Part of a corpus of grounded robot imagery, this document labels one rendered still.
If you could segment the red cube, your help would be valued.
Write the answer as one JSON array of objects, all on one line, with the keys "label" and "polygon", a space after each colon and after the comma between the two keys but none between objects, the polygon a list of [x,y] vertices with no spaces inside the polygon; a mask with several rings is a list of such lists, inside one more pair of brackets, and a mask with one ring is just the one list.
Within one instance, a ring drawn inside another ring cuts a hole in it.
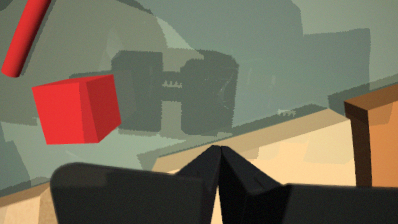
[{"label": "red cube", "polygon": [[122,124],[113,76],[31,87],[47,144],[99,143]]}]

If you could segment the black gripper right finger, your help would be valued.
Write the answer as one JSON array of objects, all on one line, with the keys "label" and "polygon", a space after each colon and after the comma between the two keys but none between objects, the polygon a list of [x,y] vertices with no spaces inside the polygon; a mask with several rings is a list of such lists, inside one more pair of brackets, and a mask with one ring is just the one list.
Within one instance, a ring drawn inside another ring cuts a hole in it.
[{"label": "black gripper right finger", "polygon": [[222,224],[398,224],[398,187],[282,184],[220,148]]}]

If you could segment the red cylinder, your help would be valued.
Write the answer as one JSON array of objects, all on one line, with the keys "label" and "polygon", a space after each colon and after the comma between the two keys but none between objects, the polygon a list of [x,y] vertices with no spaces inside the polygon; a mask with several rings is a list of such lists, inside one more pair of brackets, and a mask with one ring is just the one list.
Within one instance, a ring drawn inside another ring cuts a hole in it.
[{"label": "red cylinder", "polygon": [[7,51],[1,72],[19,77],[51,0],[28,0]]}]

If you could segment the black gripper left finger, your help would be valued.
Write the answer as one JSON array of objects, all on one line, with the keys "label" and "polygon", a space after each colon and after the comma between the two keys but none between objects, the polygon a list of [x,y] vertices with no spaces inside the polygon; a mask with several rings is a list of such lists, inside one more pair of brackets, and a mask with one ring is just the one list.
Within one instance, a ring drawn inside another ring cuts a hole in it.
[{"label": "black gripper left finger", "polygon": [[50,178],[58,224],[211,224],[221,148],[175,173],[75,162]]}]

